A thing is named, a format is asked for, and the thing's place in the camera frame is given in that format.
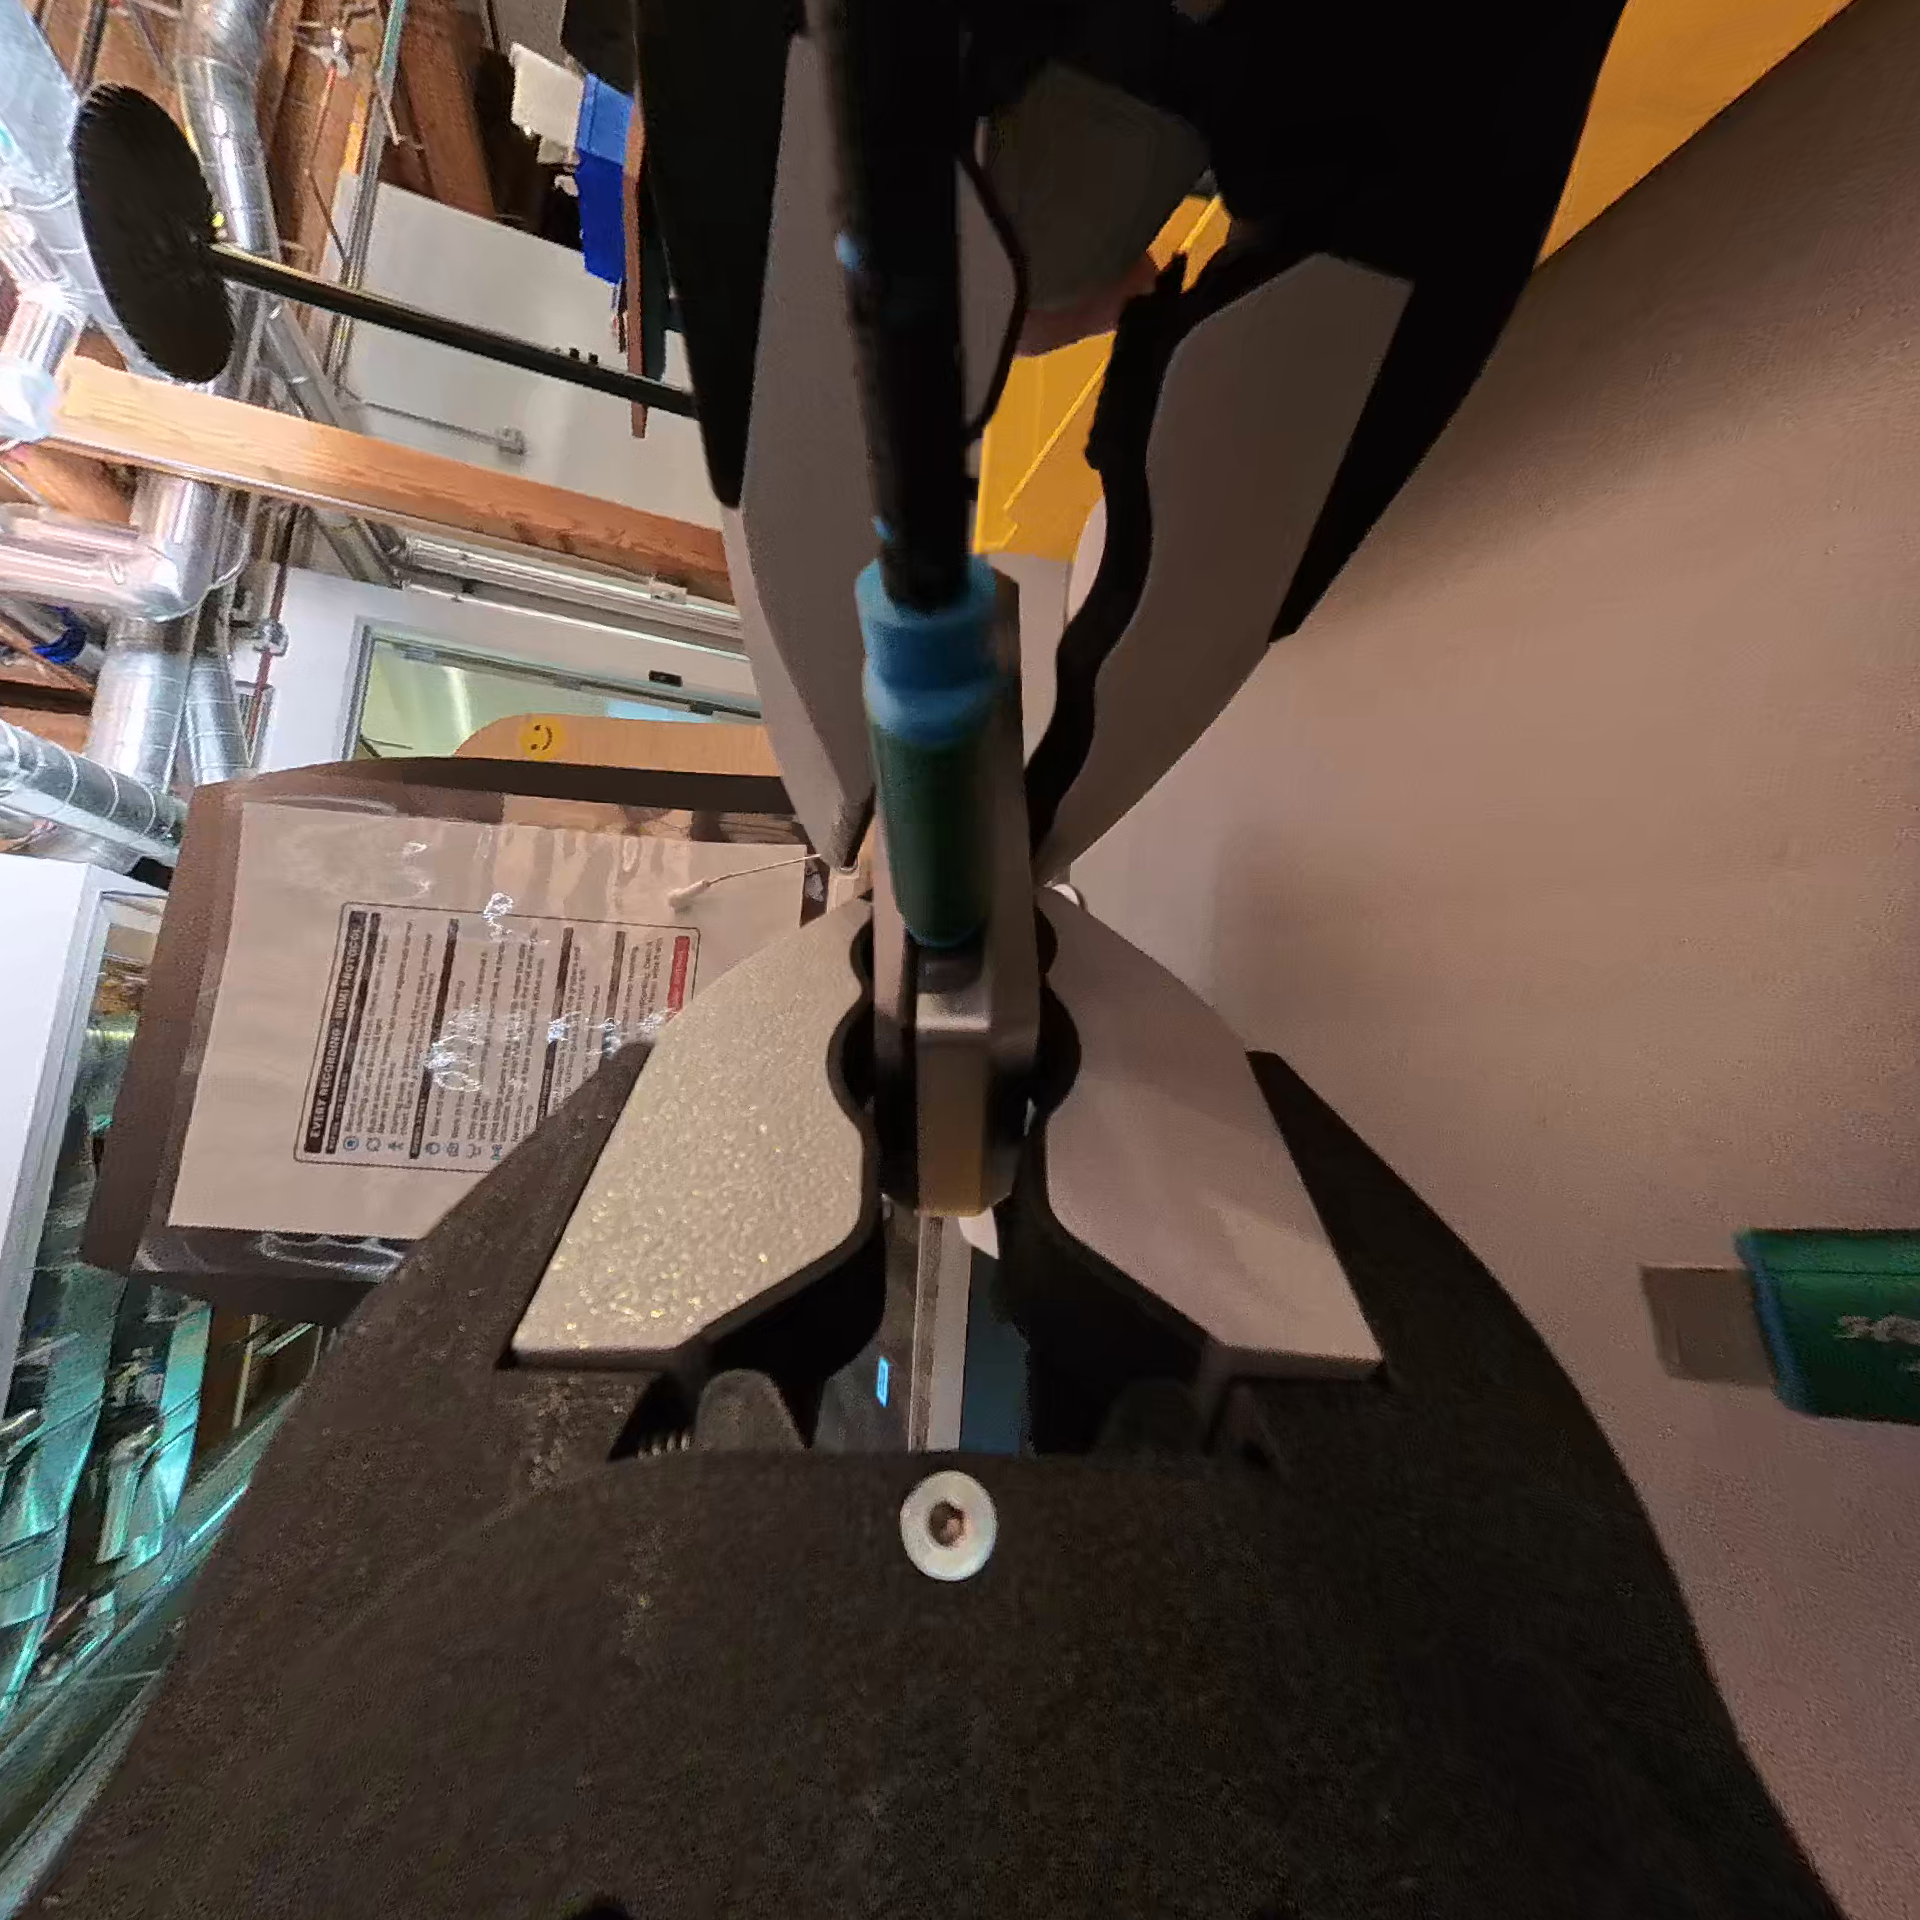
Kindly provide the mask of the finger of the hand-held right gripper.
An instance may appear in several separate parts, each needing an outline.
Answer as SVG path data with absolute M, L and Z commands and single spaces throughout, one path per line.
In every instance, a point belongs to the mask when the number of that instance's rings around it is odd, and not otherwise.
M 836 232 L 826 63 L 796 37 L 783 56 L 746 470 L 723 533 L 783 791 L 809 842 L 851 868 L 874 817 L 855 585 L 881 540 Z
M 1101 486 L 1099 561 L 1026 767 L 1036 876 L 1115 828 L 1254 672 L 1407 300 L 1406 278 L 1314 254 L 1167 350 L 1143 446 Z

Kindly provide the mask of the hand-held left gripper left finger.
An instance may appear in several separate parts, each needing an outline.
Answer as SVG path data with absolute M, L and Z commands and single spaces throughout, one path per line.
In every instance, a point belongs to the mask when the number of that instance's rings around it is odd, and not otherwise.
M 642 1062 L 513 1336 L 526 1366 L 709 1354 L 863 1250 L 874 1127 L 841 1064 L 871 1006 L 855 897 L 759 948 Z

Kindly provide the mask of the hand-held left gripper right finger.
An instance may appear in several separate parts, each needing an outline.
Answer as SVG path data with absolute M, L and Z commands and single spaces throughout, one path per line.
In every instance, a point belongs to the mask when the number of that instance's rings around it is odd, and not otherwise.
M 1195 1336 L 1193 1369 L 1375 1369 L 1372 1332 L 1247 1052 L 1175 973 L 1066 894 L 1046 985 L 1077 1068 L 1038 1148 L 1042 1226 Z

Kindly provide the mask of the dark grey HDMI adapter box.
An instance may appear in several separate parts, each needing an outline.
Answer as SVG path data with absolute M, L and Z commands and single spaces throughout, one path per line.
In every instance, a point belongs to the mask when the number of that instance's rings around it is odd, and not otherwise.
M 1005 895 L 956 948 L 908 933 L 887 876 L 871 908 L 881 1189 L 922 1213 L 993 1212 L 1015 1185 L 1041 1057 L 1038 908 Z

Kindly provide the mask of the yellow plastic bin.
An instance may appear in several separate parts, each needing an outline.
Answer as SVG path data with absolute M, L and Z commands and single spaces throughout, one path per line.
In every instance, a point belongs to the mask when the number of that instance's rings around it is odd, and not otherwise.
M 1842 2 L 1633 2 L 1602 63 L 1543 255 L 1590 225 Z M 973 548 L 1069 561 L 1097 502 L 1089 431 L 1114 334 L 1019 356 L 986 429 Z

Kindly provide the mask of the white instruction sheet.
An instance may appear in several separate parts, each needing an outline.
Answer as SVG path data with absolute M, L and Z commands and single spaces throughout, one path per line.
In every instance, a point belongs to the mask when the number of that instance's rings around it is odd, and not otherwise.
M 249 801 L 164 1223 L 419 1238 L 829 894 L 772 815 Z

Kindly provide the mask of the wooden ceiling beam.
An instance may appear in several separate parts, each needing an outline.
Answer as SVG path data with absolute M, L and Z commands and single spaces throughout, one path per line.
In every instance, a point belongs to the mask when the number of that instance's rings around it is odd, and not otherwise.
M 737 601 L 718 529 L 71 356 L 52 441 L 419 533 L 479 536 Z

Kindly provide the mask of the blue plastic bin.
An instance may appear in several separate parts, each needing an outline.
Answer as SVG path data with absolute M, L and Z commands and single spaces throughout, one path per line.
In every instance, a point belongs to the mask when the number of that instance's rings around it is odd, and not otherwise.
M 633 95 L 596 74 L 586 74 L 574 129 L 583 262 L 587 274 L 611 285 L 619 285 L 626 277 L 626 221 L 633 197 L 631 135 Z

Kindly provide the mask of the wooden sign board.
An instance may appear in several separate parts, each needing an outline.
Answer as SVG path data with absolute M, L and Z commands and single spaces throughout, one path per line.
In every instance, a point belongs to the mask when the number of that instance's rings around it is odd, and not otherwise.
M 569 825 L 641 836 L 685 810 L 703 840 L 811 852 L 765 733 L 746 724 L 587 722 L 519 714 L 453 756 L 355 758 L 203 785 L 163 905 L 156 957 L 113 1110 L 81 1253 L 130 1281 L 223 1312 L 341 1326 L 412 1246 L 410 1233 L 175 1226 L 186 1132 L 231 944 L 243 807 L 327 821 Z

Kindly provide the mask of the green USB drive on table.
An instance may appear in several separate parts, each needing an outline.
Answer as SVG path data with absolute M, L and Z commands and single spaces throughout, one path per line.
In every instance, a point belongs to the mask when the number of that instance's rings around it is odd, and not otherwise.
M 1727 1263 L 1643 1263 L 1639 1281 L 1668 1375 L 1918 1426 L 1918 1230 L 1748 1230 Z

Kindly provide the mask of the black ribbed disc on pole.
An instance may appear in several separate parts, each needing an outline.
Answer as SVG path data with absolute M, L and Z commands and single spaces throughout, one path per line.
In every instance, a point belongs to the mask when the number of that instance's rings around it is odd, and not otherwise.
M 228 292 L 245 290 L 650 412 L 685 421 L 700 413 L 685 388 L 367 295 L 227 245 L 186 132 L 135 87 L 105 84 L 85 98 L 69 154 L 86 254 L 108 306 L 133 345 L 175 382 L 205 386 L 228 369 L 238 345 Z

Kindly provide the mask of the silver ventilation duct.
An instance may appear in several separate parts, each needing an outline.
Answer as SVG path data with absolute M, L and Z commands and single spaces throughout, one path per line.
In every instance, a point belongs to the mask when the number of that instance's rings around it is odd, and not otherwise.
M 4 724 L 4 814 L 37 823 L 42 857 L 118 871 L 174 863 L 186 828 L 175 780 L 249 770 L 228 610 L 231 509 L 213 485 L 143 474 L 130 522 L 4 508 L 6 598 L 105 624 L 85 751 Z
M 227 241 L 282 261 L 258 84 L 271 2 L 180 2 L 171 66 L 182 126 Z

